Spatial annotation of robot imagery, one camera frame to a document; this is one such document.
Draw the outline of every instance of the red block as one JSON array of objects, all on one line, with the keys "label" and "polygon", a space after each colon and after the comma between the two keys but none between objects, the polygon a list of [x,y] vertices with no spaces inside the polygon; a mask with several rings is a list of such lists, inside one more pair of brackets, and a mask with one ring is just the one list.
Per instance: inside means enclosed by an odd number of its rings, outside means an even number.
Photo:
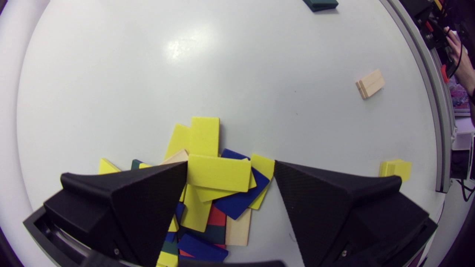
[{"label": "red block", "polygon": [[218,210],[214,204],[209,211],[208,223],[210,225],[226,226],[226,214]]},{"label": "red block", "polygon": [[186,253],[185,251],[181,250],[181,249],[180,249],[179,251],[180,251],[180,255],[182,255],[182,256],[194,257],[194,256],[192,256],[192,255]]}]

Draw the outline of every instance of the blue block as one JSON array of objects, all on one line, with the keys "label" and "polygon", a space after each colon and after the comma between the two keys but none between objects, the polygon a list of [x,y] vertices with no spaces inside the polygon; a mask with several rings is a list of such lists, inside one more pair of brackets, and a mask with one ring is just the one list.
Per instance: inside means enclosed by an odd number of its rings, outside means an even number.
[{"label": "blue block", "polygon": [[239,154],[227,148],[223,150],[223,153],[221,154],[221,158],[228,158],[228,159],[235,159],[235,160],[242,160],[242,159],[251,160],[249,157],[246,157],[242,154]]},{"label": "blue block", "polygon": [[257,186],[249,189],[247,192],[239,192],[224,198],[217,199],[214,206],[224,212],[232,219],[238,219],[239,216],[248,208],[248,206],[256,199],[256,197],[269,184],[269,179],[262,175],[259,171],[251,168],[252,174],[256,179]]},{"label": "blue block", "polygon": [[178,202],[177,208],[175,209],[175,215],[177,217],[177,222],[180,224],[181,216],[183,215],[183,211],[185,210],[185,204]]},{"label": "blue block", "polygon": [[175,235],[176,232],[167,232],[167,235],[165,236],[165,241],[172,243],[173,240],[175,240]]},{"label": "blue block", "polygon": [[202,240],[190,233],[185,233],[177,244],[178,249],[193,255],[195,259],[222,262],[228,251]]},{"label": "blue block", "polygon": [[181,237],[187,232],[198,238],[208,241],[211,244],[225,244],[226,226],[208,224],[204,232],[198,232],[196,230],[180,226],[180,229],[178,229],[177,232],[178,239],[181,239]]}]

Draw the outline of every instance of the person's arm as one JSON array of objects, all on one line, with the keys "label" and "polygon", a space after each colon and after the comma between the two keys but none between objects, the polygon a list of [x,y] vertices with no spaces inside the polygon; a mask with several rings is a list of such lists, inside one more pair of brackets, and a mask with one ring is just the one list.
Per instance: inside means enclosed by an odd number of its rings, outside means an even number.
[{"label": "person's arm", "polygon": [[[461,50],[461,44],[458,38],[455,36],[453,31],[449,31],[447,35],[447,41],[452,48],[452,53],[450,56],[455,61],[455,64],[458,64],[458,59],[460,58],[460,53],[462,53],[462,59],[460,60],[460,65],[458,66],[457,71],[455,72],[455,77],[461,86],[467,90],[468,96],[472,98],[475,89],[475,70],[470,62],[470,58],[467,53]],[[475,126],[475,105],[470,101],[470,117],[472,118],[472,124]]]}]

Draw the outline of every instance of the metal frame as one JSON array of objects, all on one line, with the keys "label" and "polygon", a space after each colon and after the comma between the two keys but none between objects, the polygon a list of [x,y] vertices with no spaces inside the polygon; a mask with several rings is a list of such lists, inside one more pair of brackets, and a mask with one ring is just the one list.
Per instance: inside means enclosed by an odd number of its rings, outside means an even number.
[{"label": "metal frame", "polygon": [[436,191],[447,193],[450,187],[450,160],[456,127],[454,109],[447,85],[440,74],[440,59],[429,50],[422,36],[399,0],[380,0],[396,22],[412,51],[429,97],[437,146]]}]

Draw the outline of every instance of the pile of blocks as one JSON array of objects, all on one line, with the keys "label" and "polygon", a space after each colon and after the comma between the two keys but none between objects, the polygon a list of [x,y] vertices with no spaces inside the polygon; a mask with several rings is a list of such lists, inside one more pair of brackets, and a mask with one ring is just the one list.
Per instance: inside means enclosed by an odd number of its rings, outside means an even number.
[{"label": "pile of blocks", "polygon": [[[222,262],[226,245],[247,246],[251,210],[258,210],[274,174],[274,160],[229,149],[218,154],[219,118],[192,117],[176,124],[161,164],[188,161],[187,184],[157,262],[180,259]],[[132,169],[151,167],[139,160]],[[120,170],[101,159],[99,174]]]}]

